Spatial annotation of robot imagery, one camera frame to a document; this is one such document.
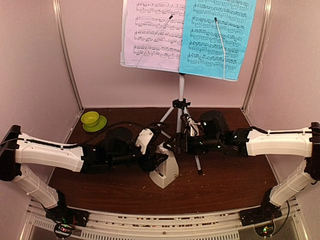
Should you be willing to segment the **white music stand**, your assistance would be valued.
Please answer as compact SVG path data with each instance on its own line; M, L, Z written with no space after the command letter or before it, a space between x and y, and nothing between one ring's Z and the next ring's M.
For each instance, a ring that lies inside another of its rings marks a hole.
M172 109L177 109L177 133L188 133L187 130L185 130L184 125L181 120L181 116L183 114L189 114L188 107L190 105L189 102L186 101L184 98L184 88L185 88L185 76L188 74L180 73L178 69L178 75L179 75L179 97L178 99L174 100L172 102Z

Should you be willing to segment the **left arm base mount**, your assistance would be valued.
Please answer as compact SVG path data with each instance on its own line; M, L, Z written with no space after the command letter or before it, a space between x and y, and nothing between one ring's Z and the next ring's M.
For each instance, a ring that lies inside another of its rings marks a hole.
M65 240L73 234L76 227L87 226L90 213L86 210L68 207L65 195L59 190L57 196L57 206L53 208L43 206L43 209L46 212L45 216L55 223L53 228L55 236L59 240Z

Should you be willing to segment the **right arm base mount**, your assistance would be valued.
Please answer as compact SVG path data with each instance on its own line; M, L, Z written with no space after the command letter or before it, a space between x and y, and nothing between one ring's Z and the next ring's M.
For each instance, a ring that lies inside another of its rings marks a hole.
M265 192L261 204L239 212L242 226L255 225L255 233L262 238L270 238L276 233L275 219L282 217L279 206L270 202L271 189Z

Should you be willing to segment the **purple sheet music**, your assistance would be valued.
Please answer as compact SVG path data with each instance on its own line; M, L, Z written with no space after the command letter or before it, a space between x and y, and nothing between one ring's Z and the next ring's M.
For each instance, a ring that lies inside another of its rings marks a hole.
M185 0L125 0L120 65L177 73Z

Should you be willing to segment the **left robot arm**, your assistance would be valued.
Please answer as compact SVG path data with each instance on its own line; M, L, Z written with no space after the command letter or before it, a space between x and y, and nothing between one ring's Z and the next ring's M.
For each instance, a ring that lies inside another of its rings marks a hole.
M67 222L72 211L67 207L65 195L44 183L27 164L83 174L111 172L116 166L137 164L142 171L152 172L174 158L163 146L155 146L158 133L158 128L152 126L134 138L128 128L118 126L108 129L104 140L97 144L63 144L31 137L21 133L20 126L13 125L0 143L0 179L16 183L61 222Z

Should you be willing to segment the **white metronome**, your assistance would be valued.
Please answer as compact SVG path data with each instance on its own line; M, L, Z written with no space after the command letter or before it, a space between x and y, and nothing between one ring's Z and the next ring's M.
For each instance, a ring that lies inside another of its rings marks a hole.
M158 187L164 189L179 177L179 166L174 153L164 148L163 143L157 147L156 153L166 154L168 158L151 171L149 177Z

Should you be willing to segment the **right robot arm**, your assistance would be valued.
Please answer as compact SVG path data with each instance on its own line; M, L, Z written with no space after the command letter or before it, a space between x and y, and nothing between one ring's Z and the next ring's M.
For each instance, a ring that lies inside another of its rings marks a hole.
M188 114L181 116L187 133L178 132L163 146L176 153L190 155L220 152L245 158L258 155L293 155L304 160L285 181L268 190L256 210L259 220L268 220L276 209L320 179L320 124L294 130L263 130L256 126L230 130L222 112L206 111L194 122Z

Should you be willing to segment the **blue sheet music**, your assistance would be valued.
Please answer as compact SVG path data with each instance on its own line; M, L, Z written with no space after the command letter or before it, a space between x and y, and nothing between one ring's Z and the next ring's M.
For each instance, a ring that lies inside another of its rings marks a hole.
M256 4L255 0L186 1L179 72L238 81Z

